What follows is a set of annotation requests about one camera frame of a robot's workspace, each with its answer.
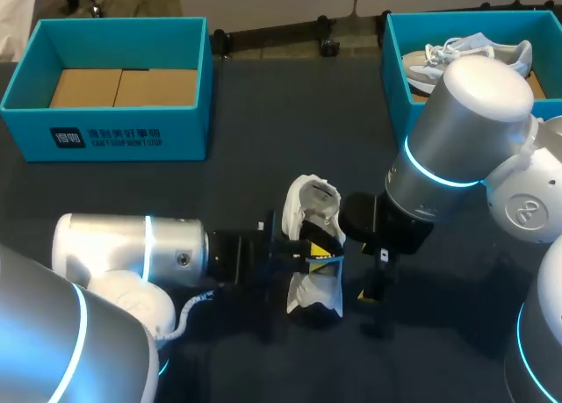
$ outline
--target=robotic arm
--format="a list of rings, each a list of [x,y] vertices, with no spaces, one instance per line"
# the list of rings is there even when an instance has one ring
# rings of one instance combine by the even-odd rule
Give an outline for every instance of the robotic arm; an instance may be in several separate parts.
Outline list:
[[[375,256],[360,299],[382,301],[399,254],[413,254],[433,224],[462,197],[486,186],[491,214],[506,232],[532,242],[562,234],[562,119],[530,114],[529,85],[481,56],[451,63],[401,144],[377,197],[346,199],[340,225]],[[562,237],[543,260],[516,323],[505,363],[517,403],[562,401]]]
[[[385,190],[343,203],[342,229],[375,256],[363,299],[382,300],[399,254],[415,253],[480,183],[494,219],[514,237],[550,242],[562,234],[562,121],[537,120],[533,104],[529,85],[506,65],[478,56],[451,63],[401,145]],[[275,270],[306,272],[303,260],[315,257],[310,242],[277,240],[274,226],[270,216],[256,231],[207,234],[197,220],[68,214],[54,236],[59,276],[0,248],[0,339],[11,344],[0,356],[0,388],[14,401],[153,401],[166,343],[182,333],[191,306],[210,298],[188,302],[174,330],[173,303],[157,284],[197,286],[204,277],[267,284],[273,257]],[[506,358],[517,403],[562,401],[561,253],[562,239],[517,320]],[[33,371],[29,349],[44,362]]]

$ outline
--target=dark tabletop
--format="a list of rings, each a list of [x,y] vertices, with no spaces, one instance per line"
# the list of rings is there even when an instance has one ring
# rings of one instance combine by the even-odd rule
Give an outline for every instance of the dark tabletop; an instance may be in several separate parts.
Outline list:
[[[326,178],[343,196],[378,193],[396,155],[378,65],[216,62],[206,162],[27,164],[1,125],[0,242],[48,266],[66,212],[248,228],[270,208],[280,219],[301,174]],[[0,65],[0,90],[13,68]],[[289,322],[282,308],[202,304],[175,343],[157,401],[508,403],[503,353],[545,250],[501,231],[479,187],[451,223],[400,260],[388,301],[392,339],[360,332],[370,316],[356,296],[371,259],[348,241],[342,322],[318,331]],[[173,298],[181,305],[184,296]]]

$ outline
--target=brown cardboard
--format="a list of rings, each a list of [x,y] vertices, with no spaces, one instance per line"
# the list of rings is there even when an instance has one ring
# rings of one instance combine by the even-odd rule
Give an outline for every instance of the brown cardboard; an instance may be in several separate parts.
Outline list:
[[[112,107],[121,69],[64,69],[49,107]]]
[[[541,83],[538,81],[535,71],[530,71],[527,77],[527,83],[529,83],[530,89],[533,91],[533,96],[535,99],[546,98]],[[429,97],[420,96],[412,92],[412,98],[415,102],[427,102]]]
[[[527,77],[527,83],[529,83],[530,89],[533,90],[533,96],[535,96],[536,100],[540,98],[546,98],[544,90],[541,87],[541,83],[538,81],[535,71],[530,71],[530,74]]]
[[[197,70],[124,70],[115,107],[192,106]]]

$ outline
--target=white shoe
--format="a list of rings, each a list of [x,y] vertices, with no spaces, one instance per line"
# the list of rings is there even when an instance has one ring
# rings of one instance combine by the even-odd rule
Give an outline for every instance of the white shoe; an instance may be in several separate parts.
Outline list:
[[[301,175],[292,183],[287,192],[281,229],[289,239],[299,239],[303,220],[337,238],[343,245],[345,233],[337,221],[342,197],[337,189],[316,175]]]
[[[425,45],[425,50],[402,56],[407,81],[431,94],[443,72],[456,59],[469,54],[487,56],[509,65],[524,78],[533,62],[533,47],[527,40],[518,45],[500,45],[478,32],[469,37],[448,39],[443,46]]]
[[[282,230],[291,240],[298,240],[306,220],[320,227],[343,245],[345,234],[337,217],[341,196],[337,189],[316,175],[299,176],[289,188],[283,209]],[[343,257],[310,274],[294,273],[287,295],[287,313],[298,307],[321,304],[343,316]]]

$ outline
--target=blue cardboard box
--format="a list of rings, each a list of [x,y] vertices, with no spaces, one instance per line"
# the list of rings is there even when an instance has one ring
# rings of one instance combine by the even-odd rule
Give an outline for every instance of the blue cardboard box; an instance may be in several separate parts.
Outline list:
[[[442,45],[451,37],[477,32],[502,44],[529,40],[533,70],[546,95],[535,100],[533,114],[562,115],[562,26],[551,11],[468,11],[389,14],[383,40],[381,75],[394,139],[402,144],[424,103],[410,93],[401,57],[426,44]]]
[[[193,105],[49,108],[65,68],[195,69]],[[205,18],[42,20],[0,112],[28,162],[203,160],[212,93]]]

